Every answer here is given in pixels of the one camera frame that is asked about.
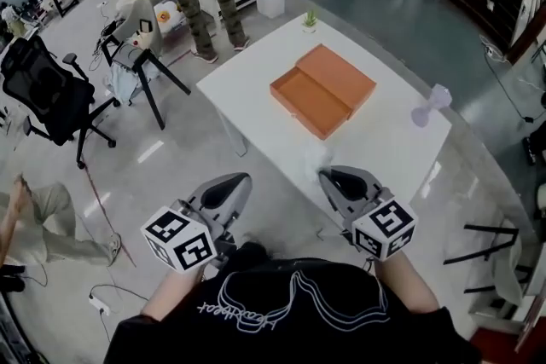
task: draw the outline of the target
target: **gray floor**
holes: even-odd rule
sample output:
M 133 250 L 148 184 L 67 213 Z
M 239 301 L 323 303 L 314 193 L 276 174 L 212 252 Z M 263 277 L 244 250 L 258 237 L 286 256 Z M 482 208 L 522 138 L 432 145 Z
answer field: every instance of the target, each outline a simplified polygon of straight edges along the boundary
M 77 53 L 85 71 L 102 29 L 102 18 L 96 8 L 100 1 L 84 0 L 42 34 L 48 48 L 59 56 L 67 51 Z M 108 1 L 105 14 L 111 17 L 115 0 Z M 245 11 L 243 25 L 256 41 L 293 17 L 294 12 L 289 10 L 275 20 L 267 20 L 250 7 Z M 368 39 L 360 35 L 351 37 L 357 41 L 360 37 Z M 182 52 L 189 42 L 188 35 L 182 36 Z M 219 63 L 235 55 L 225 32 L 220 32 L 213 42 L 220 54 Z M 244 233 L 251 233 L 285 257 L 323 257 L 364 264 L 365 256 L 343 239 L 322 241 L 316 237 L 319 229 L 333 225 L 258 150 L 251 146 L 243 158 L 235 155 L 212 104 L 195 88 L 215 67 L 192 56 L 184 56 L 171 66 L 193 90 L 191 96 L 184 95 L 164 78 L 152 82 L 152 91 L 166 118 L 164 131 L 159 129 L 144 96 L 140 95 L 132 107 L 110 108 L 101 122 L 101 128 L 118 140 L 115 149 L 108 148 L 96 135 L 86 141 L 84 158 L 91 177 L 136 267 L 125 254 L 109 270 L 68 261 L 52 263 L 45 266 L 49 276 L 46 288 L 28 282 L 23 293 L 10 296 L 27 336 L 50 362 L 102 362 L 107 339 L 98 313 L 88 304 L 90 288 L 115 281 L 119 286 L 149 296 L 166 268 L 146 246 L 140 226 L 162 205 L 185 197 L 198 184 L 223 173 L 247 171 L 253 177 L 252 196 L 232 228 L 237 241 L 241 241 Z M 102 64 L 90 73 L 97 103 L 106 98 L 101 85 L 106 70 Z M 161 147 L 139 163 L 138 158 L 157 142 L 162 142 Z M 85 172 L 75 165 L 75 153 L 76 143 L 57 147 L 37 136 L 24 137 L 0 173 L 0 189 L 6 191 L 13 176 L 21 171 L 31 187 L 63 182 L 81 218 L 77 236 L 89 238 L 88 229 L 94 238 L 104 240 L 110 231 Z M 459 154 L 451 136 L 411 205 L 420 225 L 406 253 L 440 303 L 450 310 L 458 332 L 468 338 L 476 327 L 468 315 L 475 295 L 465 295 L 463 290 L 489 282 L 491 266 L 481 260 L 449 267 L 442 262 L 446 257 L 489 244 L 476 233 L 465 231 L 463 224 L 498 224 L 502 220 L 501 210 L 486 184 Z M 30 268 L 29 273 L 43 279 L 39 267 Z M 142 307 L 138 298 L 123 292 L 105 289 L 97 291 L 97 295 L 114 312 L 105 319 L 110 334 L 120 320 L 136 314 Z
M 520 141 L 544 118 L 535 124 L 520 119 L 485 64 L 479 39 L 483 32 L 463 12 L 447 0 L 311 1 L 376 40 L 430 86 L 449 88 L 453 109 L 495 156 L 532 215 L 536 181 L 543 182 L 544 176 L 527 166 Z M 541 92 L 518 81 L 544 88 L 541 66 L 525 60 L 510 69 L 492 64 L 524 116 L 543 112 Z

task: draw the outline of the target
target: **sneaker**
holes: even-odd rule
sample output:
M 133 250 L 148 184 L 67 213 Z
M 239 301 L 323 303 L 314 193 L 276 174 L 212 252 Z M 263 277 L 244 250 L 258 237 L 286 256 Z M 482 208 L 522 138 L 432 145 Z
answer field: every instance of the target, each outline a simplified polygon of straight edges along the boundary
M 191 53 L 196 58 L 199 58 L 200 60 L 203 60 L 204 62 L 208 62 L 209 64 L 214 64 L 216 61 L 218 61 L 218 54 L 216 54 L 213 58 L 206 58 L 202 54 L 200 54 L 195 47 L 191 48 Z
M 108 250 L 110 250 L 110 256 L 112 258 L 112 261 L 110 261 L 110 264 L 108 265 L 108 267 L 110 267 L 121 250 L 121 236 L 119 234 L 112 235 L 112 239 L 108 242 Z
M 247 39 L 245 40 L 245 43 L 242 46 L 235 46 L 233 49 L 235 52 L 242 52 L 242 50 L 248 47 L 249 43 L 250 43 L 250 37 L 247 37 Z
M 532 151 L 531 140 L 526 136 L 521 140 L 521 143 L 523 144 L 523 150 L 526 153 L 527 163 L 529 163 L 529 165 L 535 165 L 537 163 L 537 155 Z

